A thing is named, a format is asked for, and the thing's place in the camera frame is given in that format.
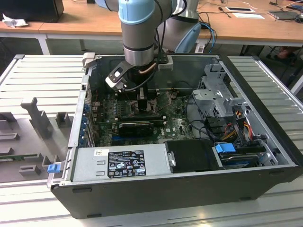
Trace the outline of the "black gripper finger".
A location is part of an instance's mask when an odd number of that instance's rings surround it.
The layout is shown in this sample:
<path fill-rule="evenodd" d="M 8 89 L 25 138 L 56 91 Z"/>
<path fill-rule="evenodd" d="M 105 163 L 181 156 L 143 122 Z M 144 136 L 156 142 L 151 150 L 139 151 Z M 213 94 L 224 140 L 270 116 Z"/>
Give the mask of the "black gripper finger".
<path fill-rule="evenodd" d="M 138 108 L 142 110 L 147 109 L 148 104 L 148 90 L 145 87 L 139 88 L 138 91 Z"/>

